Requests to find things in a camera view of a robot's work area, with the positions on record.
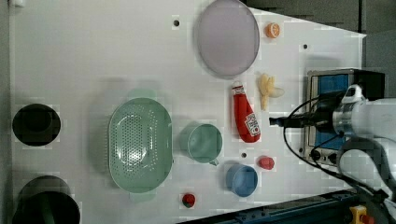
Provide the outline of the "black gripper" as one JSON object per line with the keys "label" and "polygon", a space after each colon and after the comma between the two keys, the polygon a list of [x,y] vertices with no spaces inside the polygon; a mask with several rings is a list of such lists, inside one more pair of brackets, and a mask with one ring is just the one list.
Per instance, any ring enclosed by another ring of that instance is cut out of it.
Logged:
{"label": "black gripper", "polygon": [[335,133],[332,125],[332,113],[337,107],[333,98],[317,100],[312,107],[303,114],[293,111],[290,115],[280,118],[269,118],[271,125],[284,128],[315,127],[320,133]]}

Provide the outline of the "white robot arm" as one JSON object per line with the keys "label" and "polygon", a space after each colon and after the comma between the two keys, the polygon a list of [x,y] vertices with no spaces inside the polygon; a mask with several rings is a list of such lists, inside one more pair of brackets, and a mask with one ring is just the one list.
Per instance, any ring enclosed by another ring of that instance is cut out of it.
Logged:
{"label": "white robot arm", "polygon": [[[345,91],[320,94],[302,103],[302,107],[305,109],[302,114],[293,110],[288,116],[270,118],[269,122],[283,130],[314,127],[323,133],[333,133],[336,138],[345,137],[345,143],[335,154],[335,172],[320,166],[315,157],[304,162],[367,195],[389,219],[389,224],[395,224],[395,177],[389,161],[395,153],[395,100],[371,101],[364,96],[361,86],[354,84]],[[350,150],[361,151],[371,159],[390,193],[343,173],[341,159]]]}

